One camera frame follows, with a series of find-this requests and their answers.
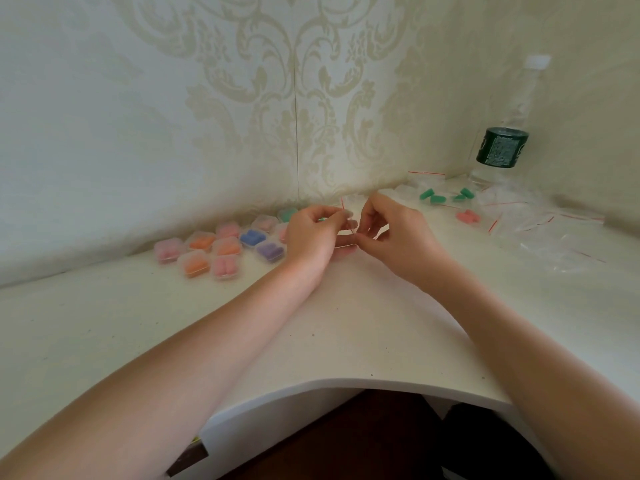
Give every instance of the wall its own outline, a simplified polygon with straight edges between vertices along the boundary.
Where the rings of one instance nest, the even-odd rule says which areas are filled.
[[[531,53],[518,164],[640,222],[640,0],[0,0],[0,284],[232,214],[464,172]]]

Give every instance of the person's right hand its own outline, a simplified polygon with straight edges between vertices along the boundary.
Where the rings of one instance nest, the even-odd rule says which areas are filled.
[[[375,239],[387,224],[389,229]],[[428,288],[430,282],[437,281],[438,275],[454,264],[421,212],[377,192],[362,209],[356,244],[394,274],[421,288]]]

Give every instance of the green bottle label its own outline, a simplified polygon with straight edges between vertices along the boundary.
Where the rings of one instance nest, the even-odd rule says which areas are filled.
[[[529,138],[526,131],[512,128],[488,128],[476,161],[498,168],[512,168]]]

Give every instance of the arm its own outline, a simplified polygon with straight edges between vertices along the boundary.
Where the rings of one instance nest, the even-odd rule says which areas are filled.
[[[161,476],[316,288],[334,246],[353,243],[352,235],[337,237],[348,225],[348,213],[333,207],[295,214],[281,266],[69,404],[0,461],[0,477]]]
[[[460,323],[566,475],[640,478],[638,404],[453,261],[420,212],[374,194],[356,242]]]

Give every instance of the forearm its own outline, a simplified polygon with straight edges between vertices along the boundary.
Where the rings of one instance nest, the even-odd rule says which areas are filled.
[[[638,406],[608,380],[450,266],[430,293],[460,323],[565,473],[637,478]]]
[[[274,269],[80,396],[0,462],[0,477],[161,475],[315,284],[298,263]]]

